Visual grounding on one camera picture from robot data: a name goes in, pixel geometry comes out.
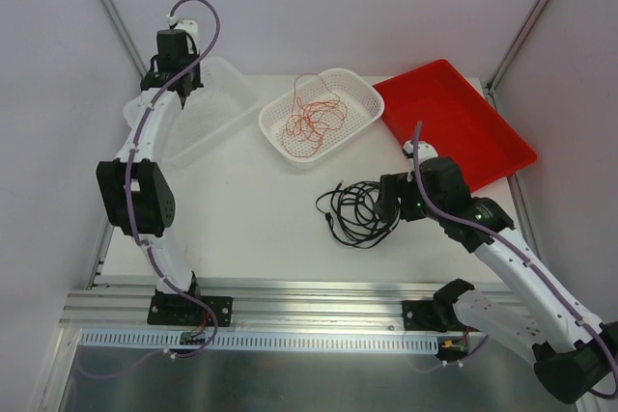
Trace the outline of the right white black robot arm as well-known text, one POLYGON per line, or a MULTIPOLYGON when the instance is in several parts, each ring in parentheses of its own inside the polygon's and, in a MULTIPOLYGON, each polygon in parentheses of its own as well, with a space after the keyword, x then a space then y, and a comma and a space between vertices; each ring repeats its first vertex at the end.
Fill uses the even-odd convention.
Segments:
POLYGON ((598 397, 597 384, 617 373, 616 323, 602 321, 566 290, 496 201, 471 195, 452 158, 434 157, 408 173, 381 176, 377 214, 382 221, 436 221, 498 275, 530 315, 524 318, 455 279, 435 292, 417 323, 440 332, 460 325, 481 331, 531 365, 544 388, 567 404, 586 394, 598 397))

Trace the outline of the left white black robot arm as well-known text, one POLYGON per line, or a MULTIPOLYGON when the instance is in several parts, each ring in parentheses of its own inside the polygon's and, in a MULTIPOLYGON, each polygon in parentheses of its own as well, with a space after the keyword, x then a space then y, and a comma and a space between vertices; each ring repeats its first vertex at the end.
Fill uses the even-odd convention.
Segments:
POLYGON ((197 68, 184 70, 198 48, 182 29, 159 31, 156 45, 141 94, 128 105, 135 111, 128 138, 113 160, 98 164, 96 176, 110 224, 133 238, 157 277, 152 305, 159 314, 168 311, 192 324, 201 317, 203 301, 171 232, 176 203, 160 164, 174 122, 201 84, 197 68))

